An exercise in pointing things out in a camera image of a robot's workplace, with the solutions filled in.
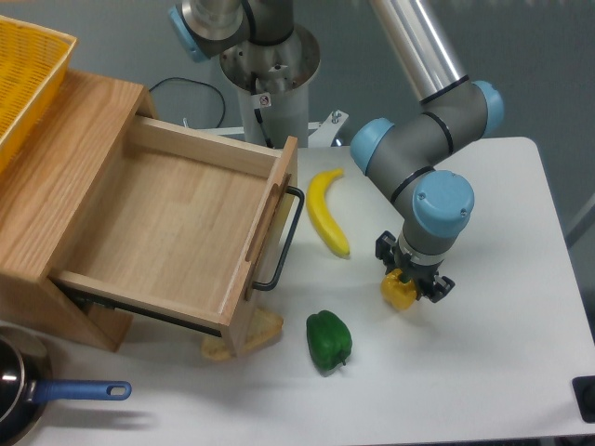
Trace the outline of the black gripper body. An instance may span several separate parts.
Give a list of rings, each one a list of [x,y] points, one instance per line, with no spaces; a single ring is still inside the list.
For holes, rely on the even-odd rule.
[[[438,274],[441,261],[421,264],[415,261],[411,254],[404,253],[400,248],[394,254],[396,268],[400,271],[398,279],[402,283],[413,282],[419,291],[433,291],[435,277]]]

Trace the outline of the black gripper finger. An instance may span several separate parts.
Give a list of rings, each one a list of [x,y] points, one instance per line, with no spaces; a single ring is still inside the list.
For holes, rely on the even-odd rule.
[[[417,286],[423,297],[432,303],[437,303],[452,291],[455,282],[446,276],[435,275],[431,280],[418,280]]]
[[[398,247],[396,237],[385,230],[375,242],[375,256],[385,267],[385,273],[389,274],[398,268],[395,249]]]

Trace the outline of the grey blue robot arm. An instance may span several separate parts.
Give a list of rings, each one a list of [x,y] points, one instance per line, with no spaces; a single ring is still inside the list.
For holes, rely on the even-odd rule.
[[[468,78],[425,2],[375,1],[372,8],[422,112],[402,126],[369,122],[350,154],[403,217],[398,236],[377,239],[377,258],[435,302],[454,287],[439,267],[474,205],[468,181],[439,164],[497,128],[504,104],[491,84]],[[193,61],[218,59],[236,88],[248,142],[278,149],[288,137],[308,139],[308,85],[320,48],[295,22],[291,2],[183,1],[168,17]]]

